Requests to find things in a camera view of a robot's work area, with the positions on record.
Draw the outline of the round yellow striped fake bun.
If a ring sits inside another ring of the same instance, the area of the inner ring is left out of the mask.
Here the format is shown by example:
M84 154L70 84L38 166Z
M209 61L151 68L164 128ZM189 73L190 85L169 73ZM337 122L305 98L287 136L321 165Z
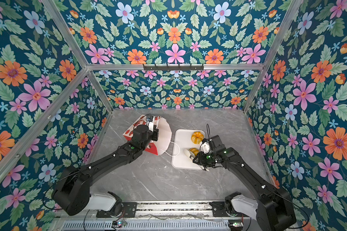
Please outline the round yellow striped fake bun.
M205 135L201 131L195 131L192 133L190 140L193 144L201 144L204 138Z

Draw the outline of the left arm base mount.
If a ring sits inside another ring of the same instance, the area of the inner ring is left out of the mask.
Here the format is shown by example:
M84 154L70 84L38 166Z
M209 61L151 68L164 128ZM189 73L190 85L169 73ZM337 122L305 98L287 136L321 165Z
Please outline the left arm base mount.
M103 195L107 202L102 204L106 208L99 210L97 218L134 218L137 212L137 202L123 202L113 192Z

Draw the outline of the red printed white paper bag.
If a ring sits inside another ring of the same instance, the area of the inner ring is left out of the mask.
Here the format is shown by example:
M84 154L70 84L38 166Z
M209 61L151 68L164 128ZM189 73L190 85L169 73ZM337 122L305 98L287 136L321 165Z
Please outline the red printed white paper bag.
M135 147L144 147L145 151L160 156L169 148L172 131L165 118L146 114L140 115L123 136Z

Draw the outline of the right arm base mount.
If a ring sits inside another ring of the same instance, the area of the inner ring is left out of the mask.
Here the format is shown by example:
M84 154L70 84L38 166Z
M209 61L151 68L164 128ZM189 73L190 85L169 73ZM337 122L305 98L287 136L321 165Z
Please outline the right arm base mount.
M209 205L212 207L214 217L246 216L253 218L257 202L240 192L235 192L226 196L224 201L213 201Z

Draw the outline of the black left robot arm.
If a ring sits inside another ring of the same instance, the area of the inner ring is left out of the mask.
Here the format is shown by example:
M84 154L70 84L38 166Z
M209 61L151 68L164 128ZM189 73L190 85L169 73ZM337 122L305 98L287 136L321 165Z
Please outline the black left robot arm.
M91 186L115 169L135 161L158 137L156 126L153 129L147 125L137 126L132 139L110 155L81 167L67 167L54 186L52 199L70 216L83 210L101 210L112 217L119 216L122 200L113 192L91 192Z

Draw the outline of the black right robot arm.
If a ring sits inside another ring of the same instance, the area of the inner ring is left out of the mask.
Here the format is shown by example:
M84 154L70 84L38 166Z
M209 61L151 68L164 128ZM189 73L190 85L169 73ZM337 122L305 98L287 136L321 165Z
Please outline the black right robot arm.
M296 223L290 194L258 175L232 147L225 147L219 136L204 139L193 163L202 167L223 167L233 173L250 191L252 198L240 192L225 199L225 210L242 213L256 221L263 231L285 231Z

